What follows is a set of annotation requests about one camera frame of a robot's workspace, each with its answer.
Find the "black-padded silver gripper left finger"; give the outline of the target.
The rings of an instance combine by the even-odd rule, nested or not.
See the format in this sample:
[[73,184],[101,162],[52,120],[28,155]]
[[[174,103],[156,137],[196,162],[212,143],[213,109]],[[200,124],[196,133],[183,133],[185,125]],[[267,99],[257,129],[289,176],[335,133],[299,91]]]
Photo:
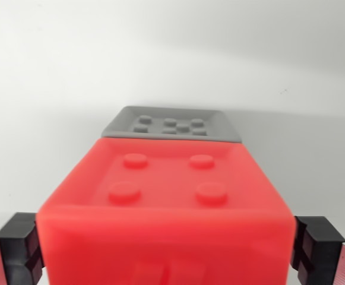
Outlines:
[[44,267],[36,214],[0,214],[0,284],[37,284]]

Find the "black-padded silver gripper right finger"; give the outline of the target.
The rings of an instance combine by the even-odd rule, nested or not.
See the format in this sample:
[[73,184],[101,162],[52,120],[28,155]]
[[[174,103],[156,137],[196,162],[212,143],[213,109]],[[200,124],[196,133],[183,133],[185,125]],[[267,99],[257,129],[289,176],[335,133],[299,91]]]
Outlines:
[[291,266],[301,284],[345,284],[345,238],[324,216],[296,216]]

